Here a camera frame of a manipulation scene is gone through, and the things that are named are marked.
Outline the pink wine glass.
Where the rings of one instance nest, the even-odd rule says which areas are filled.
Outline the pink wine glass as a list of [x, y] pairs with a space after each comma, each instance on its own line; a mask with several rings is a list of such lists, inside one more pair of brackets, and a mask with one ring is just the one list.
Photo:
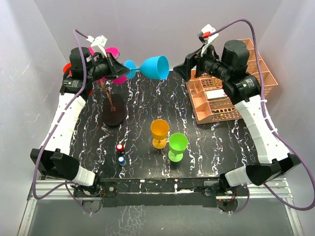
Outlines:
[[[116, 48], [116, 47], [107, 48], [105, 51], [107, 53], [111, 53], [114, 56], [115, 59], [118, 59], [119, 56], [120, 56], [119, 49]], [[101, 83], [101, 82], [105, 82], [106, 80], [107, 80], [106, 78], [102, 78], [100, 80], [97, 80], [97, 82]], [[117, 79], [112, 80], [112, 82], [117, 84], [117, 85], [120, 85], [120, 84], [123, 84], [126, 80], [127, 80], [127, 77], [124, 75], [124, 76], [121, 76], [121, 77], [119, 77]]]
[[89, 47], [88, 49], [89, 49], [90, 54], [94, 58], [95, 57], [95, 51], [92, 49], [92, 47]]

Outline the blue wine glass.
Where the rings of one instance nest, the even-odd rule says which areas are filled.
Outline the blue wine glass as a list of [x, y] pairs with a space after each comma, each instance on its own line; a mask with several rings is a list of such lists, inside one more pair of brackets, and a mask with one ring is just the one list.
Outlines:
[[133, 61], [127, 60], [124, 66], [129, 69], [129, 72], [126, 74], [128, 79], [134, 78], [137, 71], [140, 71], [147, 78], [157, 80], [165, 80], [169, 74], [169, 62], [166, 56], [148, 58], [140, 67], [136, 67]]

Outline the red wine glass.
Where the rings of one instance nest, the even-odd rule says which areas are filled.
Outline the red wine glass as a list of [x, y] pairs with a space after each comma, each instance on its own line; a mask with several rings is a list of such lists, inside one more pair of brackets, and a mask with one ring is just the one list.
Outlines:
[[[83, 85], [83, 71], [76, 70], [72, 68], [71, 63], [67, 63], [63, 67], [63, 81], [60, 89], [60, 93], [72, 93], [76, 94]], [[92, 80], [88, 77], [86, 81], [86, 86], [81, 93], [81, 96], [84, 99], [87, 99], [88, 96], [92, 94], [93, 83]]]

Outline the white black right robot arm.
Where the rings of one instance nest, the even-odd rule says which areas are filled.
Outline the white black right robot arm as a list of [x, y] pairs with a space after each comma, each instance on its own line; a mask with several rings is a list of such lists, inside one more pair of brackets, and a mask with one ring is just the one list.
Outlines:
[[186, 82], [191, 79], [191, 69], [196, 76], [206, 73], [221, 79], [222, 88], [236, 110], [242, 116], [254, 141], [258, 163], [243, 166], [220, 176], [219, 188], [231, 195], [237, 186], [262, 185], [283, 175], [301, 162], [295, 154], [277, 139], [268, 128], [261, 107], [261, 86], [258, 79], [247, 72], [250, 53], [240, 40], [229, 40], [224, 44], [220, 58], [209, 46], [205, 55], [201, 49], [188, 54], [182, 64], [173, 68]]

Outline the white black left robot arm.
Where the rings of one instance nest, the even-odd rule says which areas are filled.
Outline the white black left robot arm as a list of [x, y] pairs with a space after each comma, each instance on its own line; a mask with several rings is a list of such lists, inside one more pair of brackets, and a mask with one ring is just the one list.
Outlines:
[[64, 67], [59, 103], [50, 130], [40, 148], [30, 153], [35, 173], [67, 180], [85, 186], [91, 196], [102, 189], [96, 174], [84, 168], [70, 156], [70, 142], [81, 111], [87, 103], [97, 80], [117, 79], [129, 72], [110, 51], [96, 52], [83, 47], [70, 52], [70, 63]]

